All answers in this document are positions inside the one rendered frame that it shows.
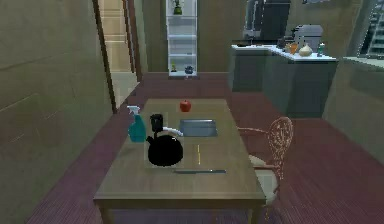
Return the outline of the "grey kitchen counter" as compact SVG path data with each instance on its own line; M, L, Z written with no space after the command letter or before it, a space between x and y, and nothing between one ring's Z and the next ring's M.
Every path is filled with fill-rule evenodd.
M233 45L228 85L233 92L261 92L281 114L291 118L322 116L338 60L302 57L274 45Z

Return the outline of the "grey metal tray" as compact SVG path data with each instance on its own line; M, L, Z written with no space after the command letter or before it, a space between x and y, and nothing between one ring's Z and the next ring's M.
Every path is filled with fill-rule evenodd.
M218 135L216 121L213 119L182 119L179 129L186 137L215 137Z

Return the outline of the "grey coffee machine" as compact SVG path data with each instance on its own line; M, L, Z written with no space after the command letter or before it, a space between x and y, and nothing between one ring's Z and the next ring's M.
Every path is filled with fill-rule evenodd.
M316 52L320 44L323 28L321 25L298 25L294 28L294 41L298 48L308 45L313 52Z

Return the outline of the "teal spray bottle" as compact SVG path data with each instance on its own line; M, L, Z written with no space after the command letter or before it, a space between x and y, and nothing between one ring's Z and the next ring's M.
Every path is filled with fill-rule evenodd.
M139 114L140 107L136 105L128 105L129 113L133 114L134 122L128 128L130 140L135 143L141 143L146 140L146 127L144 121Z

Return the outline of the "brown wooden dining table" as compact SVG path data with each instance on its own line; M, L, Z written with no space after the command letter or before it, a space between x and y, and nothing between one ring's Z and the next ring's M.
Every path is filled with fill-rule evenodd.
M183 137L184 157L173 167L156 167L147 145L127 141L95 193L104 224L113 224L112 209L245 209L247 224L257 224L265 196L236 123L224 99L193 99L183 113L178 99L149 99L144 119L164 116L173 128L182 119L213 119L215 137ZM174 170L226 170L225 174L177 174Z

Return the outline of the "brown room door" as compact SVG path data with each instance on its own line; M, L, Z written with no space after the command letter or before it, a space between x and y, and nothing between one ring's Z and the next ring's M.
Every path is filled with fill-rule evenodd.
M137 35L134 0L122 0L124 8L124 20L126 26L126 39L130 51L131 71L136 74L136 80L142 81L140 50Z

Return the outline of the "black kettle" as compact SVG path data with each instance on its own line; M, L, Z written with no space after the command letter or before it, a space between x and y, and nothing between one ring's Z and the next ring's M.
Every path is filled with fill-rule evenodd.
M179 163L183 159L183 145L178 139L184 134L174 128L162 127L154 131L152 136L146 138L148 147L148 160L151 164L168 167Z

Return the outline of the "window with blinds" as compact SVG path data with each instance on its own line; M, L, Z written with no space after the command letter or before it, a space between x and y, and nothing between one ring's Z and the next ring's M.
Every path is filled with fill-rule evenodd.
M384 58L384 0L372 0L368 28L359 55L365 58Z

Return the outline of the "grey knife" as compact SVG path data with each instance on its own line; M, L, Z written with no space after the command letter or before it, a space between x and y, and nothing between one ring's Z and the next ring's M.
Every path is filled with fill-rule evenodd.
M208 169L208 170L174 170L174 173L177 174L225 174L227 173L226 170L213 170L213 169Z

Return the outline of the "white shelf unit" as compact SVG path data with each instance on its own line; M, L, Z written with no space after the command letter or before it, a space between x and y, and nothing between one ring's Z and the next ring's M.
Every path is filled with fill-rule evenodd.
M174 15L173 0L166 0L166 27L168 72L170 77L197 75L197 0L180 0L182 15ZM177 72L171 72L171 61ZM185 67L192 66L193 74L186 74Z

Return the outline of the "cream round vase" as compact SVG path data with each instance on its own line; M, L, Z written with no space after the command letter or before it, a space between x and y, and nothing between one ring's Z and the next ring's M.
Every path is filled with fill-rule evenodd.
M313 53L312 48L306 44L299 50L299 55L302 57L308 57Z

